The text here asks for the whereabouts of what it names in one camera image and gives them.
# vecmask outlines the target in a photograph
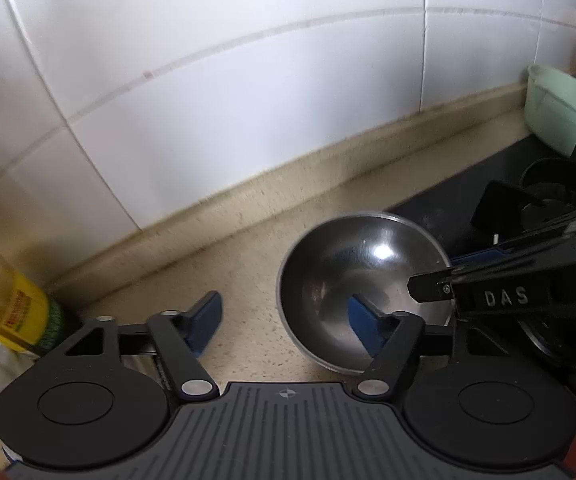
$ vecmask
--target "stainless steel bowl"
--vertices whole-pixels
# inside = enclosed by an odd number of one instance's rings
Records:
[[[361,294],[383,312],[405,310],[444,324],[452,302],[419,304],[407,280],[449,264],[437,241],[405,218],[341,216],[309,231],[288,253],[277,280],[279,315],[306,355],[331,370],[359,374],[371,358],[348,323],[348,298]]]

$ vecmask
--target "yellow bottle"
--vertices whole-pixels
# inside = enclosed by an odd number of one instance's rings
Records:
[[[0,256],[0,342],[15,351],[47,354],[80,321]]]

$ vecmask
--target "black gripper base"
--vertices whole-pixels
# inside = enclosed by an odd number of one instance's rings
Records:
[[[404,431],[385,404],[340,383],[231,383],[179,409],[151,446],[114,465],[50,472],[16,462],[12,480],[465,479],[560,480],[558,466],[492,474],[443,462]]]

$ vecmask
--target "green bowl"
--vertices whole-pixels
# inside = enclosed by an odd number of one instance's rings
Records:
[[[530,66],[524,114],[537,137],[570,156],[576,145],[576,78],[555,68]]]

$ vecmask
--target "speckled countertop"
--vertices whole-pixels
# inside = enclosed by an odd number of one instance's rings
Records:
[[[279,320],[277,272],[291,245],[327,218],[385,209],[527,135],[522,110],[480,124],[191,254],[92,304],[84,315],[142,322],[161,310],[186,310],[207,290],[218,290],[223,322],[200,361],[222,389],[228,381],[338,379],[303,356]]]

